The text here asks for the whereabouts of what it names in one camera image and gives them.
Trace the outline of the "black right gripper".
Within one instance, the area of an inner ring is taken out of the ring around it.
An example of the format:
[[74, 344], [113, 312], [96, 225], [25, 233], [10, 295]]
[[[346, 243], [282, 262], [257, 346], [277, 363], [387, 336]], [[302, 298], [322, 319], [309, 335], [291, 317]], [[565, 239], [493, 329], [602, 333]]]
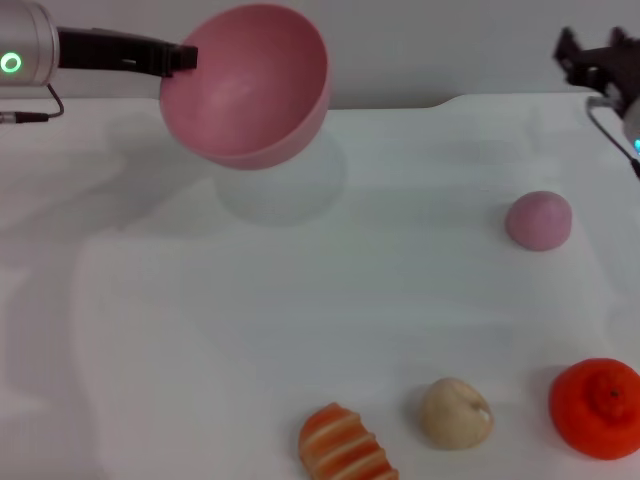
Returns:
[[602, 94], [613, 86], [622, 103], [639, 97], [639, 41], [622, 27], [611, 30], [607, 47], [588, 50], [582, 50], [574, 31], [564, 27], [553, 58], [573, 86]]

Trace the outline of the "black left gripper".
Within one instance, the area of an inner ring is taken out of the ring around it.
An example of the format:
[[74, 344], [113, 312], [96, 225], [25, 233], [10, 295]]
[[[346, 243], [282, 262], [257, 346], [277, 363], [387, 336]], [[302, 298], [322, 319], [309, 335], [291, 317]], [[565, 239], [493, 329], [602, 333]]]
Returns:
[[125, 71], [170, 78], [194, 70], [198, 48], [122, 32], [58, 27], [61, 69]]

